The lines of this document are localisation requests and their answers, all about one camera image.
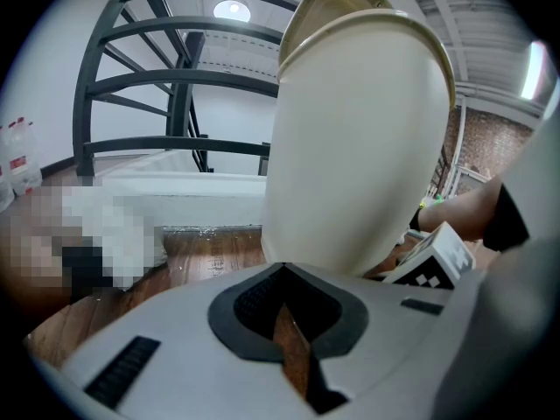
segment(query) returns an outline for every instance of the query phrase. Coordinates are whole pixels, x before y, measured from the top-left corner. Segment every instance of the white ceiling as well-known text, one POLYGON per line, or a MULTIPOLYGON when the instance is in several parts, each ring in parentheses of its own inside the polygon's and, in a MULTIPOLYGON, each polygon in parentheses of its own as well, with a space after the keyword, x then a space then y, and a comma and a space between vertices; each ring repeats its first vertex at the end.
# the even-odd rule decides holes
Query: white ceiling
MULTIPOLYGON (((212 17, 222 0, 167 0, 174 16, 212 17)), ((251 23, 283 32, 292 13, 258 0, 239 0, 251 11, 251 23)), ((468 96, 472 107, 484 107, 518 122, 536 126, 556 83, 549 61, 533 101, 522 100, 529 63, 529 44, 535 40, 505 0, 391 0, 427 23, 447 48, 459 97, 468 96)), ((145 0, 129 3, 139 18, 153 18, 145 0)), ((157 42, 175 60, 177 54, 162 32, 157 42)), ((276 81, 278 45, 255 38, 206 31, 199 68, 276 81)))

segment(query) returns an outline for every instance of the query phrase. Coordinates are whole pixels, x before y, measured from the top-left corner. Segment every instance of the gray surface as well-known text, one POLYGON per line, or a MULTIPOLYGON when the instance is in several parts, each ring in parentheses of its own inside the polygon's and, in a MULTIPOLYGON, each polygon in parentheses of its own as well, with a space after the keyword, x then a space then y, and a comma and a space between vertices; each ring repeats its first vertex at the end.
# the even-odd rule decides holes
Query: gray surface
POLYGON ((104 420, 122 420, 123 417, 112 409, 100 404, 84 394, 81 388, 66 378, 56 368, 42 361, 32 359, 35 368, 50 388, 59 396, 79 418, 103 418, 104 420))
POLYGON ((560 237, 560 105, 501 174, 531 240, 560 237))
POLYGON ((315 417, 280 365, 237 358, 207 323, 207 309, 215 296, 266 268, 226 274, 152 297, 86 342, 63 373, 84 388, 135 336, 143 335, 162 344, 116 409, 127 418, 315 417))
POLYGON ((498 390, 503 408, 517 414, 504 418, 520 417, 520 407, 533 417, 557 409, 559 240, 528 241, 492 262, 434 401, 434 420, 454 412, 492 418, 495 399, 486 412, 476 411, 498 390))
MULTIPOLYGON (((321 362, 328 387, 342 391, 352 400, 329 415, 370 417, 364 415, 365 410, 371 414, 374 409, 388 415, 382 418, 407 412, 404 417, 419 418, 417 398, 421 394, 433 398, 436 393, 462 339, 465 319, 469 317, 468 304, 472 302, 468 295, 476 289, 476 284, 469 286, 472 279, 466 279, 465 288, 451 296, 451 300, 458 300, 455 305, 466 306, 458 310, 464 322, 457 322, 456 317, 452 320, 458 330, 452 332, 452 337, 444 338, 445 350, 423 356, 433 352, 434 344, 442 345, 438 331, 443 328, 444 334, 449 333, 445 316, 438 318, 399 304, 406 297, 444 304, 450 291, 387 285, 298 266, 329 284, 351 291, 369 311, 367 330, 352 352, 321 362), (422 355, 420 363, 411 359, 418 354, 422 355), (412 390, 409 380, 418 382, 424 377, 426 381, 417 395, 417 388, 412 390), (387 390, 394 390, 391 397, 387 390), (379 410, 378 392, 383 393, 381 398, 391 398, 384 401, 383 410, 379 410), (401 393, 407 394, 409 402, 402 403, 398 396, 401 393), (373 398, 377 404, 369 401, 373 398)), ((240 360, 215 338, 207 323, 207 309, 215 296, 266 268, 267 265, 245 269, 151 298, 84 344, 66 362, 63 373, 83 388, 130 340, 143 335, 161 340, 162 345, 117 407, 117 412, 126 417, 173 419, 184 418, 186 413, 191 418, 315 417, 288 383, 281 366, 240 360)), ((426 415, 429 413, 428 403, 419 406, 426 415)))

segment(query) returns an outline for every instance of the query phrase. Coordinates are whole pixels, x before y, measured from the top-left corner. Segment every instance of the white trash bin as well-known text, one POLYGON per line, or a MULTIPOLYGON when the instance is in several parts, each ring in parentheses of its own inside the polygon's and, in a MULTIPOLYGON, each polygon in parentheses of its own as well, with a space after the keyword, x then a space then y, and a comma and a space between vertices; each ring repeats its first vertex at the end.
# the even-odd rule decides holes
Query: white trash bin
POLYGON ((262 248, 269 262, 360 275, 406 230, 436 167, 454 85, 426 25, 361 10, 283 62, 262 248))

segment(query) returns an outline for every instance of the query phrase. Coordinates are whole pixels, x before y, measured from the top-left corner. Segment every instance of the ceiling light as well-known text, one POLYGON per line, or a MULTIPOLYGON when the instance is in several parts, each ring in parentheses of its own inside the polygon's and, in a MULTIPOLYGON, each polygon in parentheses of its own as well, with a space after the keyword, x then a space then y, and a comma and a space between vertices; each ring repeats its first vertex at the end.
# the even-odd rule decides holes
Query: ceiling light
POLYGON ((544 45, 541 42, 533 42, 530 47, 531 53, 528 60, 527 77, 521 92, 521 98, 532 100, 535 96, 536 87, 541 78, 544 63, 544 45))
POLYGON ((248 22, 251 18, 251 11, 247 5, 236 0, 225 0, 219 2, 213 9, 216 18, 232 18, 240 22, 248 22))

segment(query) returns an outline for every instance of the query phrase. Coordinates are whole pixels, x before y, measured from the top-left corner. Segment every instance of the black sleeve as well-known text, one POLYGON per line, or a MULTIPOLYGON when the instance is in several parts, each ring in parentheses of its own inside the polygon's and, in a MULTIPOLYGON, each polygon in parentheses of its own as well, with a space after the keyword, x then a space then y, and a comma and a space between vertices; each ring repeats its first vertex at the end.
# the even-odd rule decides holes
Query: black sleeve
POLYGON ((64 247, 61 250, 62 278, 72 289, 72 303, 95 289, 110 288, 113 279, 103 274, 102 248, 93 245, 64 247))
POLYGON ((484 230, 483 244, 489 249, 501 252, 522 244, 528 238, 529 233, 525 223, 509 196, 508 190, 502 185, 496 203, 496 211, 484 230))
POLYGON ((414 213, 414 216, 412 217, 412 220, 410 221, 409 226, 410 226, 410 228, 413 229, 413 230, 418 230, 418 231, 420 231, 420 226, 418 225, 418 215, 420 214, 420 210, 421 210, 421 209, 422 209, 422 208, 419 207, 419 208, 416 210, 416 212, 414 213))

